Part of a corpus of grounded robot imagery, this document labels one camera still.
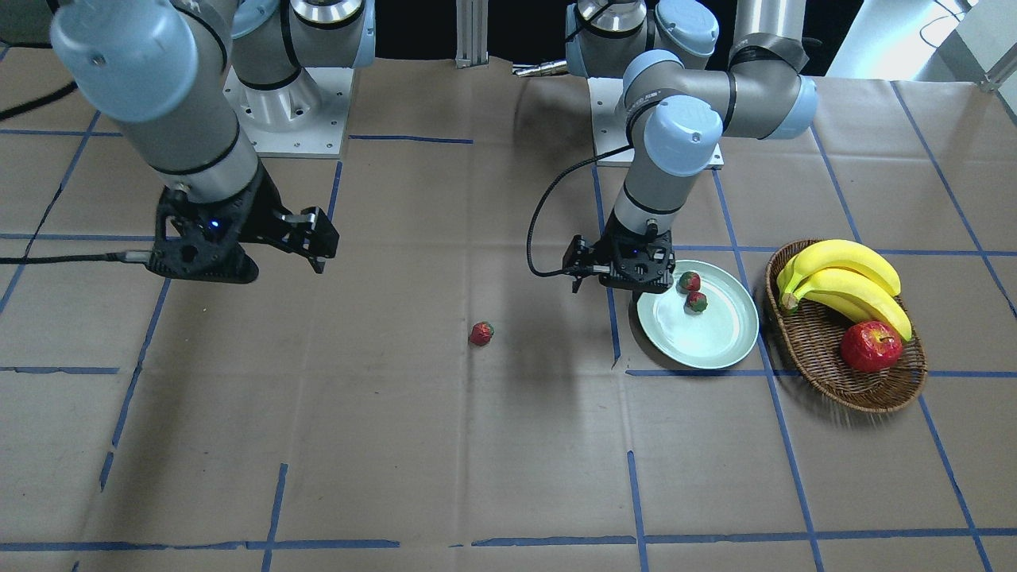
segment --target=strawberry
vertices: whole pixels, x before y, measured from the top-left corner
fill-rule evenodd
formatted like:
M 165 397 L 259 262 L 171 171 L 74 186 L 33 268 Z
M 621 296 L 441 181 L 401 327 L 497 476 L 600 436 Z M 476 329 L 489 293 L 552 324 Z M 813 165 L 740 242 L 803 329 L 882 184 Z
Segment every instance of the strawberry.
M 706 309 L 706 294 L 703 292 L 689 292 L 689 297 L 685 298 L 685 307 L 695 312 L 700 312 Z
M 475 346 L 486 346 L 494 335 L 494 327 L 489 322 L 479 322 L 470 332 L 470 343 Z
M 687 292 L 698 292 L 700 288 L 700 277 L 695 272 L 686 272 L 678 278 L 678 287 Z

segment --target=basket rim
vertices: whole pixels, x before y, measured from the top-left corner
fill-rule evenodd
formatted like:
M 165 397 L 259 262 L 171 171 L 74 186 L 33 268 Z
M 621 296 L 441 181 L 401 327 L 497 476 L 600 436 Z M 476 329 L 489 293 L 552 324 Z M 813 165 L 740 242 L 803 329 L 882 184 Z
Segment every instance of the basket rim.
M 768 309 L 770 310 L 769 313 L 771 314 L 771 318 L 774 321 L 776 329 L 780 333 L 780 341 L 783 343 L 784 346 L 783 349 L 785 349 L 787 351 L 787 354 L 791 357 L 791 360 L 794 362 L 794 366 L 797 369 L 798 375 L 801 376 L 806 382 L 809 382 L 811 386 L 819 390 L 820 393 L 832 399 L 833 401 L 840 403 L 845 407 L 857 411 L 864 411 L 868 413 L 892 413 L 895 411 L 899 411 L 904 407 L 910 405 L 918 398 L 919 395 L 921 395 L 921 392 L 924 390 L 925 387 L 925 382 L 929 379 L 928 360 L 925 358 L 924 348 L 921 345 L 921 339 L 919 338 L 918 332 L 916 330 L 913 331 L 911 341 L 908 343 L 914 344 L 914 347 L 918 352 L 918 355 L 920 356 L 920 366 L 915 368 L 918 371 L 920 371 L 918 383 L 916 384 L 914 391 L 911 392 L 910 395 L 907 395 L 906 398 L 903 399 L 900 403 L 896 403 L 889 407 L 872 407 L 872 406 L 861 405 L 858 403 L 851 402 L 850 400 L 844 398 L 843 395 L 832 391 L 830 389 L 831 384 L 829 380 L 825 381 L 822 379 L 818 379 L 816 374 L 812 371 L 810 367 L 803 365 L 802 359 L 798 356 L 798 352 L 796 352 L 794 349 L 794 344 L 788 335 L 788 329 L 785 324 L 785 321 L 791 317 L 785 317 L 783 314 L 780 305 L 777 302 L 777 298 L 774 296 L 775 280 L 777 273 L 779 273 L 779 270 L 774 268 L 775 266 L 774 263 L 778 256 L 786 253 L 789 250 L 800 251 L 805 246 L 809 246 L 810 244 L 814 244 L 816 242 L 820 242 L 821 240 L 823 239 L 806 238 L 788 242 L 787 244 L 784 244 L 783 246 L 778 248 L 773 253 L 773 255 L 770 256 L 770 260 L 767 261 L 766 271 L 764 276 L 766 282 L 765 284 L 766 303 Z M 904 312 L 907 313 L 907 308 L 903 304 L 903 299 L 900 296 L 897 296 L 897 301 L 901 303 L 901 307 L 904 309 Z

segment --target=white plate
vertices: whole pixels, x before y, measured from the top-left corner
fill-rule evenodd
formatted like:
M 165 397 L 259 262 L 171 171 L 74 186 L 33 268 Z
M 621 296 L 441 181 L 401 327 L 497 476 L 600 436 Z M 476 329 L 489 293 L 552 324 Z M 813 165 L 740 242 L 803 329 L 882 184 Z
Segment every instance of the white plate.
M 678 277 L 699 273 L 707 308 L 685 309 L 686 292 Z M 741 361 L 760 329 L 752 296 L 733 276 L 700 261 L 677 261 L 674 286 L 663 294 L 643 294 L 636 304 L 647 337 L 671 359 L 701 369 L 719 369 Z

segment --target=fruit basket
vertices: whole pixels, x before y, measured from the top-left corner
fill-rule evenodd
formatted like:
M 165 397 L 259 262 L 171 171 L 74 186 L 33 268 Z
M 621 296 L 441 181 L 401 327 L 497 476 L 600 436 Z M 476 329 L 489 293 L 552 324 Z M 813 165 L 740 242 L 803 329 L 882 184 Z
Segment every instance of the fruit basket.
M 917 399 L 929 374 L 917 332 L 904 345 L 896 364 L 865 374 L 849 367 L 840 356 L 841 338 L 852 325 L 848 319 L 812 300 L 801 300 L 791 316 L 781 312 L 777 275 L 791 256 L 814 242 L 818 240 L 784 245 L 766 267 L 766 312 L 778 332 L 781 350 L 805 381 L 837 403 L 871 413 L 903 409 Z M 896 300 L 906 313 L 900 296 Z

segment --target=red apple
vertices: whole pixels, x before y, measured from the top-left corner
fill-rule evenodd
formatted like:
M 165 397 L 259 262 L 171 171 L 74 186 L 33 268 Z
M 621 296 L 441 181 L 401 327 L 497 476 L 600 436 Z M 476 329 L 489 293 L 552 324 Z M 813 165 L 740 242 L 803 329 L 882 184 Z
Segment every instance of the red apple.
M 840 342 L 840 355 L 859 371 L 879 371 L 897 362 L 904 344 L 893 328 L 878 321 L 855 324 Z

